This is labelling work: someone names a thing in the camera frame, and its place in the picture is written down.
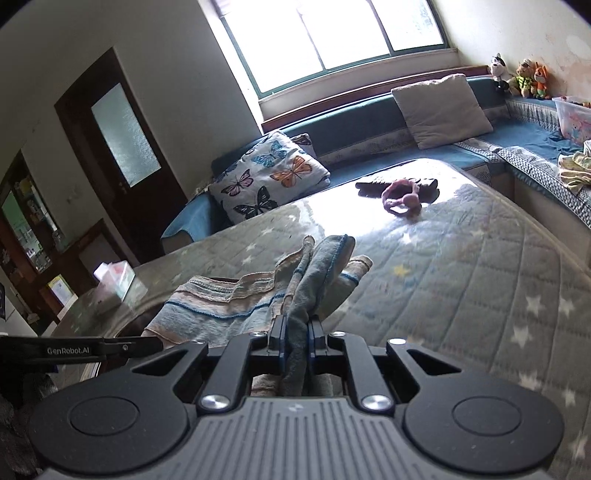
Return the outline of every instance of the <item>white wall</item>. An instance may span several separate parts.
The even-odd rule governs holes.
[[[334,72],[308,82],[300,83],[259,101],[265,119],[272,118],[294,108],[308,105],[338,93],[348,92],[373,83],[395,78],[452,69],[464,65],[455,48],[433,50],[392,59],[378,60],[365,65]]]
[[[52,0],[33,0],[7,24],[10,28],[0,30],[0,62],[3,71],[13,72],[12,83],[0,90],[0,176],[22,148],[48,209],[69,239],[101,217],[114,227],[53,106],[108,48],[115,47],[188,197],[210,178],[212,160],[259,135],[196,0],[59,3],[55,9]],[[42,35],[35,34],[37,27]],[[14,54],[19,49],[21,56]]]
[[[561,0],[434,0],[463,64],[501,53],[511,72],[524,59],[544,63],[551,95],[591,98],[591,27]]]
[[[12,302],[6,299],[6,320],[0,319],[0,333],[18,336],[37,336],[31,326],[14,308]]]

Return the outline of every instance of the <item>silver screw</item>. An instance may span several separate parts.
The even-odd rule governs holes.
[[[230,404],[230,399],[224,395],[205,395],[201,399],[201,406],[208,410],[221,410]]]
[[[384,395],[368,395],[361,400],[361,404],[368,410],[387,410],[392,406],[392,400]]]

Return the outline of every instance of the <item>door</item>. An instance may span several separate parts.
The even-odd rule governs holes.
[[[56,103],[56,111],[80,165],[130,249],[141,263],[160,257],[160,236],[187,198],[113,49],[76,80]]]

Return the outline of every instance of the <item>towel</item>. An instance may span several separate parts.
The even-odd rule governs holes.
[[[585,142],[585,151],[558,157],[560,180],[575,195],[585,186],[591,186],[591,144]]]
[[[355,239],[332,235],[316,246],[307,236],[297,252],[277,263],[272,272],[240,279],[196,276],[181,285],[145,328],[165,347],[201,340],[224,346],[241,333],[268,332],[274,321],[287,316],[286,374],[264,375],[253,381],[252,395],[329,394],[326,378],[307,374],[307,323],[312,315],[322,321],[335,311],[369,271],[372,261],[351,258]]]

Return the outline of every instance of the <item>gray ribbed plate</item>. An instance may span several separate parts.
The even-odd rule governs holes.
[[[47,471],[39,478],[70,477]],[[345,398],[247,397],[242,407],[232,413],[202,418],[188,441],[167,459],[142,472],[118,478],[457,480],[476,477],[455,474],[432,464],[407,443],[391,419],[360,413]],[[534,472],[522,478],[548,480],[550,477]]]

